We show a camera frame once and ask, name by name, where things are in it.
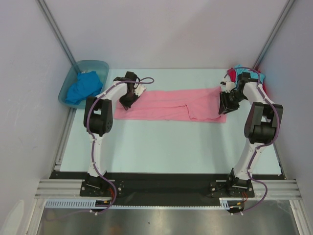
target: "metal post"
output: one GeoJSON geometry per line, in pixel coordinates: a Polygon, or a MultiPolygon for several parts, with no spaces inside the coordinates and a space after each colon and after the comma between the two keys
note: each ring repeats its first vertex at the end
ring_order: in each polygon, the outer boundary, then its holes
{"type": "Polygon", "coordinates": [[[283,23],[286,21],[286,18],[288,16],[288,14],[290,13],[292,7],[294,6],[294,3],[296,2],[296,0],[288,0],[282,13],[280,14],[278,20],[275,23],[275,26],[273,28],[273,30],[271,31],[265,45],[263,46],[256,62],[254,63],[253,68],[255,70],[258,70],[260,67],[261,62],[263,61],[270,45],[272,44],[272,42],[274,41],[278,31],[280,30],[281,26],[283,25],[283,23]]]}
{"type": "MultiPolygon", "coordinates": [[[[47,20],[51,30],[53,31],[54,35],[56,36],[57,40],[60,43],[60,46],[62,47],[64,53],[66,54],[69,62],[72,64],[72,66],[74,66],[76,64],[76,61],[74,59],[74,56],[72,55],[72,52],[70,51],[57,23],[55,22],[51,11],[49,10],[45,0],[36,0],[38,6],[40,7],[43,15],[45,16],[45,19],[47,20]]],[[[79,68],[77,66],[74,67],[75,71],[77,73],[80,72],[79,68]]]]}

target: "white table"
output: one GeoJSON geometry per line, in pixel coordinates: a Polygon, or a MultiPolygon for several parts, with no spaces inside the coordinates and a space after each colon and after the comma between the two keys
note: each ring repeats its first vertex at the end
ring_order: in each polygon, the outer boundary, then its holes
{"type": "MultiPolygon", "coordinates": [[[[226,70],[110,70],[106,87],[126,71],[139,78],[153,77],[147,90],[213,88],[226,70]]],[[[114,120],[106,140],[105,162],[109,172],[140,173],[229,173],[245,145],[244,125],[250,104],[227,115],[223,124],[183,121],[114,120]]],[[[61,171],[87,171],[89,136],[83,126],[84,110],[77,110],[61,171]]],[[[257,174],[280,174],[273,146],[265,149],[254,170],[257,174]]]]}

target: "blue plastic bin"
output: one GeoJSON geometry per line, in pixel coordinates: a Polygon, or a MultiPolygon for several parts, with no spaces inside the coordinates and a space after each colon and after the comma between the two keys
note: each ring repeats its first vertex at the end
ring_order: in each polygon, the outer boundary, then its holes
{"type": "Polygon", "coordinates": [[[109,65],[106,62],[100,61],[100,60],[81,60],[81,61],[78,61],[75,65],[73,65],[68,71],[67,77],[65,78],[65,81],[59,93],[59,102],[71,108],[84,109],[86,105],[85,100],[81,101],[80,104],[65,103],[65,99],[67,97],[67,91],[69,87],[77,82],[76,71],[80,71],[80,72],[96,71],[97,75],[99,76],[100,81],[103,83],[103,88],[104,88],[104,85],[108,77],[109,65]]]}

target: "light blue cloth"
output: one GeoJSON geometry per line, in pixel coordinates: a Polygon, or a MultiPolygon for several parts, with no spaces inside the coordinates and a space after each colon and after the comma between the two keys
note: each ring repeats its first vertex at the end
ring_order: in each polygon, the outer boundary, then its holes
{"type": "Polygon", "coordinates": [[[100,82],[99,76],[95,71],[79,73],[77,80],[78,81],[68,89],[65,103],[79,104],[88,96],[100,94],[103,84],[100,82]]]}
{"type": "MultiPolygon", "coordinates": [[[[234,66],[234,68],[238,68],[238,67],[242,67],[242,65],[236,65],[236,66],[234,66]]],[[[247,70],[247,69],[237,69],[237,70],[235,70],[235,72],[236,72],[236,75],[237,75],[237,76],[236,76],[236,85],[237,85],[238,75],[239,75],[239,74],[242,74],[243,72],[249,72],[251,78],[259,79],[258,74],[257,74],[256,72],[251,71],[251,70],[247,70]]],[[[261,77],[261,83],[263,84],[265,75],[262,74],[262,73],[260,73],[260,77],[261,77]]]]}

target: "white wall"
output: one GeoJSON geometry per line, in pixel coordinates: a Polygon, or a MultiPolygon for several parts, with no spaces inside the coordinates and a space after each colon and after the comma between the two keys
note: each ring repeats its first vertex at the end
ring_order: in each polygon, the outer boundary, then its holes
{"type": "Polygon", "coordinates": [[[70,64],[34,0],[1,1],[0,32],[0,228],[22,199],[21,232],[67,115],[57,96],[70,64]]]}
{"type": "Polygon", "coordinates": [[[271,98],[284,106],[277,145],[313,218],[313,1],[297,1],[262,64],[271,98]]]}
{"type": "Polygon", "coordinates": [[[253,66],[286,0],[46,0],[77,60],[110,68],[253,66]]]}

